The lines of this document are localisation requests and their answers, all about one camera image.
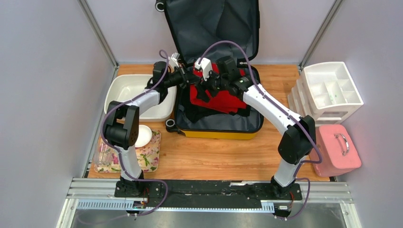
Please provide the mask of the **clear glass cup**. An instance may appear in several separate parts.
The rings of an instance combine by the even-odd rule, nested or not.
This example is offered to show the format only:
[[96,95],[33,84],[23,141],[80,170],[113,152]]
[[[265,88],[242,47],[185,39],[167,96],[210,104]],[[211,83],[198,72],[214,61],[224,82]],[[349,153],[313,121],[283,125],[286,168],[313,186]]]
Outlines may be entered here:
[[101,166],[111,165],[114,162],[114,156],[114,149],[101,142],[94,153],[93,163]]

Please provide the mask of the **white small bowl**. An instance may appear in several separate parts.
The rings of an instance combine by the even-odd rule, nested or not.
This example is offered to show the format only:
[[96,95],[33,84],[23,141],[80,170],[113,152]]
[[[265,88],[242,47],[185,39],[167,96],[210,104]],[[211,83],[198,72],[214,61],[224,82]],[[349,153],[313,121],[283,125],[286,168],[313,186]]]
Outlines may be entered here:
[[140,148],[146,146],[152,139],[153,132],[146,125],[139,125],[138,137],[135,142],[135,147]]

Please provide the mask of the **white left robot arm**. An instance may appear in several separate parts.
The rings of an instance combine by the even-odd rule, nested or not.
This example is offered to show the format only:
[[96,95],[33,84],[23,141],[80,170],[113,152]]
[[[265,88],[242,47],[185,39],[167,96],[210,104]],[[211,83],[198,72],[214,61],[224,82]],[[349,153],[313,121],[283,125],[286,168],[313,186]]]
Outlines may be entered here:
[[102,122],[101,137],[118,153],[121,175],[116,183],[115,197],[140,197],[145,191],[144,178],[135,142],[139,137],[139,118],[148,109],[159,105],[168,95],[168,89],[188,86],[199,81],[199,77],[182,66],[168,66],[159,61],[144,90],[128,101],[111,101]]

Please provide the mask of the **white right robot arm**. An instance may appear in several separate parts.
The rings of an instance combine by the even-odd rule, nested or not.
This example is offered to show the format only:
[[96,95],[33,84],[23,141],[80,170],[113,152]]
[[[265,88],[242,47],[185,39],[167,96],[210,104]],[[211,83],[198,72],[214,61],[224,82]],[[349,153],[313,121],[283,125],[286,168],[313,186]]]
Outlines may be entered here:
[[248,66],[248,73],[241,76],[230,56],[223,57],[216,64],[218,73],[213,71],[209,59],[200,57],[195,61],[195,70],[202,73],[203,89],[211,95],[219,91],[229,92],[269,120],[282,136],[278,146],[281,160],[271,179],[271,193],[277,199],[285,198],[301,165],[309,162],[306,157],[312,149],[318,149],[314,119],[289,110],[270,95],[257,81],[251,66]]

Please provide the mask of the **yellow cartoon hard-shell suitcase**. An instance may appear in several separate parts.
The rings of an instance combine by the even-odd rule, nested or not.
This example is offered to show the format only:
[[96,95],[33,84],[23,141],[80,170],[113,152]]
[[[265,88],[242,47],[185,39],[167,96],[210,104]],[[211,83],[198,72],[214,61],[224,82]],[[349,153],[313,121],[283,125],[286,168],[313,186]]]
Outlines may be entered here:
[[263,116],[231,95],[230,84],[254,75],[259,49],[257,0],[158,0],[178,51],[170,81],[178,80],[173,118],[166,130],[193,138],[249,140]]

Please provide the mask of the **floral tray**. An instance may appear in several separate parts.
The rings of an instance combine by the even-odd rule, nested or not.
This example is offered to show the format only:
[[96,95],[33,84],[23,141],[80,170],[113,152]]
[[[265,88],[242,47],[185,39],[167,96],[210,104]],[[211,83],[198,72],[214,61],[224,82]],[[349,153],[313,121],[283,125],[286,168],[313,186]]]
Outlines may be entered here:
[[[160,151],[160,144],[161,144],[161,132],[158,130],[152,130],[153,136],[151,141],[141,148],[136,148],[136,156],[137,161],[139,163],[140,168],[144,172],[154,172],[158,168],[159,163],[159,151]],[[102,138],[98,139],[98,145],[103,142]],[[114,156],[114,162],[111,165],[101,166],[101,165],[94,165],[95,172],[98,173],[120,173],[121,166],[118,160],[118,153],[116,150]]]

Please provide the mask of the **black garment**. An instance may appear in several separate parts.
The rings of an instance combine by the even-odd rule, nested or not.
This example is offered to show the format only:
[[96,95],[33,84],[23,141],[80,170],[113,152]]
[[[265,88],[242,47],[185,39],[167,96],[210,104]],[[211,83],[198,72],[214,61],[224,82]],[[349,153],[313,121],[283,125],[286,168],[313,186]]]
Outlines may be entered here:
[[248,117],[251,107],[230,95],[228,91],[218,92],[216,97],[211,97],[208,103],[196,98],[197,91],[192,85],[182,91],[181,102],[185,116],[195,123],[198,120],[216,114],[229,114]]

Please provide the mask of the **white drawer organizer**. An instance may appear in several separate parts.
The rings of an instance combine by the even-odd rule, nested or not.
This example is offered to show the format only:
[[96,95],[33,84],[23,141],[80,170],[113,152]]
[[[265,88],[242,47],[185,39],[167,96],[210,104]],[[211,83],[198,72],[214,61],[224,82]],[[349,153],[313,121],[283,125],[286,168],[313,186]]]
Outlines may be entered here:
[[287,96],[290,110],[310,115],[316,126],[341,124],[364,102],[344,62],[305,67]]

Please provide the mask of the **red garment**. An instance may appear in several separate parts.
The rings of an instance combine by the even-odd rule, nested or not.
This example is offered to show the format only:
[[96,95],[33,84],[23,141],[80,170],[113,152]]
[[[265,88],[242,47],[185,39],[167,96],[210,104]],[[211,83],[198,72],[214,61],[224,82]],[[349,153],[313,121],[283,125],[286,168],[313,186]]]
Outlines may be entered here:
[[237,68],[234,63],[225,63],[219,60],[212,63],[207,79],[203,77],[203,70],[193,67],[192,73],[200,78],[200,81],[190,86],[190,103],[207,109],[212,109],[226,114],[235,114],[247,109],[246,103],[236,95],[228,91],[230,82],[245,75],[245,71]]

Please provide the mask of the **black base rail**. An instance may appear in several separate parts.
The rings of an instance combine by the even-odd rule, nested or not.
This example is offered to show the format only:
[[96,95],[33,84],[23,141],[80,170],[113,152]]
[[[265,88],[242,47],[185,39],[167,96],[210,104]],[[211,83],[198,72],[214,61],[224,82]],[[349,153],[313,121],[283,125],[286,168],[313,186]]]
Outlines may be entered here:
[[302,200],[301,188],[294,183],[281,196],[269,182],[241,183],[222,180],[164,180],[128,183],[119,180],[117,198],[141,198],[154,208],[260,209],[262,201]]

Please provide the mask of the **pink jewelry box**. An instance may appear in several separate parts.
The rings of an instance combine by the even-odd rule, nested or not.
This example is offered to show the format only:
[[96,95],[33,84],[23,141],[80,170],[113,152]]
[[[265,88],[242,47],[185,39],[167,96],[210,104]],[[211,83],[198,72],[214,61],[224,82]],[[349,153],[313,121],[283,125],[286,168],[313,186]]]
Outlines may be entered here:
[[357,149],[344,126],[319,126],[316,129],[316,141],[322,156],[321,163],[313,164],[318,176],[339,176],[362,166]]

